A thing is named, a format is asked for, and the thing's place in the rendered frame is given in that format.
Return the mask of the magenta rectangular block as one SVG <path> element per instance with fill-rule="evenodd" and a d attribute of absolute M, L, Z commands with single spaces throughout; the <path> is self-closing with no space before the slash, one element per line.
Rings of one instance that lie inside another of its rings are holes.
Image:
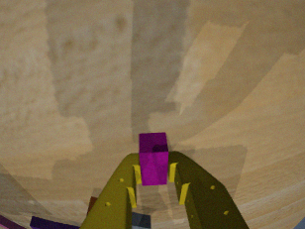
<path fill-rule="evenodd" d="M 139 134 L 139 156 L 142 185 L 166 184 L 168 146 L 165 132 Z"/>

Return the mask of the purple rod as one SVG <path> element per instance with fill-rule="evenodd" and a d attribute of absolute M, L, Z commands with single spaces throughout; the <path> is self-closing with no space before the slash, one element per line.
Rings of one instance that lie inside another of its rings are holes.
<path fill-rule="evenodd" d="M 32 216 L 30 223 L 32 229 L 79 229 L 79 226 L 73 226 L 63 223 L 58 223 L 43 218 Z"/>

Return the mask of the orange rod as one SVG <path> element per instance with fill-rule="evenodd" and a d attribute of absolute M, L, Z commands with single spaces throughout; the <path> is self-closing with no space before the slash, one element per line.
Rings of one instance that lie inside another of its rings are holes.
<path fill-rule="evenodd" d="M 97 200 L 97 197 L 93 197 L 91 196 L 90 198 L 90 202 L 89 202 L 89 206 L 88 206 L 88 211 L 87 211 L 87 214 L 89 213 L 89 211 L 91 210 L 93 204 L 95 203 L 95 200 Z"/>

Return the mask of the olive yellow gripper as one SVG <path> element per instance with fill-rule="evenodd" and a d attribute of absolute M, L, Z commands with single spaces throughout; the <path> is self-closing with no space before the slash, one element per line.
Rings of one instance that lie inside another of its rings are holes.
<path fill-rule="evenodd" d="M 225 186 L 184 154 L 168 152 L 167 174 L 178 203 L 185 204 L 190 229 L 250 229 Z M 128 154 L 106 183 L 79 229 L 132 229 L 139 153 Z"/>

